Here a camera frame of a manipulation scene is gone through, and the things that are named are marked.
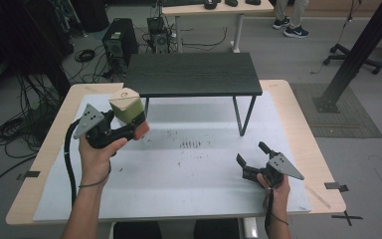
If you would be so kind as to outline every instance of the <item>pants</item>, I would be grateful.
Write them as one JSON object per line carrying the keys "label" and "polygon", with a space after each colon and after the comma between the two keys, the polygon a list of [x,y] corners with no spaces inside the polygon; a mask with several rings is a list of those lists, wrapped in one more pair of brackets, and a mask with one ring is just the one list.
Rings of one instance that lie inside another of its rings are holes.
{"label": "pants", "polygon": [[[290,27],[292,29],[300,26],[300,18],[308,5],[308,0],[295,0],[293,4],[293,12],[290,16]],[[287,0],[277,0],[275,6],[276,19],[283,20],[286,16]]]}

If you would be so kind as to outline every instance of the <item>floor mat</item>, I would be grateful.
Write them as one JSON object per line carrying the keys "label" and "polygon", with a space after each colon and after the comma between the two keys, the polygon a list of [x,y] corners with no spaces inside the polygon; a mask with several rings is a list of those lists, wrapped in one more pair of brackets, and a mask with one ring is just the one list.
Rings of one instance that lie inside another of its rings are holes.
{"label": "floor mat", "polygon": [[318,113],[312,101],[328,84],[290,84],[315,137],[380,138],[382,134],[348,87],[337,102],[339,114]]}

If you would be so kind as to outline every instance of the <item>person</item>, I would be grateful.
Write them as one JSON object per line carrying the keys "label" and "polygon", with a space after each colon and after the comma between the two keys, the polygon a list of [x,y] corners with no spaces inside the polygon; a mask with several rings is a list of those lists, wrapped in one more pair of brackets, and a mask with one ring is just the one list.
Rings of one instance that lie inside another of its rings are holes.
{"label": "person", "polygon": [[293,3],[293,12],[290,18],[286,15],[288,0],[277,0],[275,4],[276,20],[272,27],[276,30],[286,27],[284,35],[291,38],[305,38],[308,32],[301,26],[301,17],[308,5],[308,0],[295,0]]}
{"label": "person", "polygon": [[[110,158],[126,144],[126,138],[121,138],[105,148],[96,149],[89,145],[84,135],[80,137],[82,180],[70,218],[61,236],[62,239],[95,239],[97,237],[100,199],[110,174]],[[257,175],[257,179],[264,188],[269,188],[269,183],[261,174]],[[289,191],[288,179],[285,175],[283,183],[273,190],[275,203],[272,210],[274,216],[271,221],[270,239],[290,238],[287,228]]]}

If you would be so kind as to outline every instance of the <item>person's left hand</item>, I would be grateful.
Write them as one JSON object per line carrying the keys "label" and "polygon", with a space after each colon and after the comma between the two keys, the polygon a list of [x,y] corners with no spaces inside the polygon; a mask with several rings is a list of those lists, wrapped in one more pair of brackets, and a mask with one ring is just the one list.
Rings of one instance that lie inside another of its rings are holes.
{"label": "person's left hand", "polygon": [[90,185],[97,183],[104,179],[109,171],[109,160],[110,158],[120,150],[124,145],[126,145],[126,138],[118,139],[105,148],[98,149],[90,146],[83,134],[80,137],[79,151],[82,158],[82,182],[81,185]]}

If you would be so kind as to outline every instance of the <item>chair wheel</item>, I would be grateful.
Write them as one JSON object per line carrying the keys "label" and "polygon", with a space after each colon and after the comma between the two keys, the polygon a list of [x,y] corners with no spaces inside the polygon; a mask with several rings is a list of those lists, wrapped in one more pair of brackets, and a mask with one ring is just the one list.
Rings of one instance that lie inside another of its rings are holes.
{"label": "chair wheel", "polygon": [[328,58],[323,61],[324,66],[327,66],[329,63],[330,63],[330,59],[328,59]]}
{"label": "chair wheel", "polygon": [[373,74],[377,75],[380,71],[381,71],[381,68],[376,68],[374,69]]}

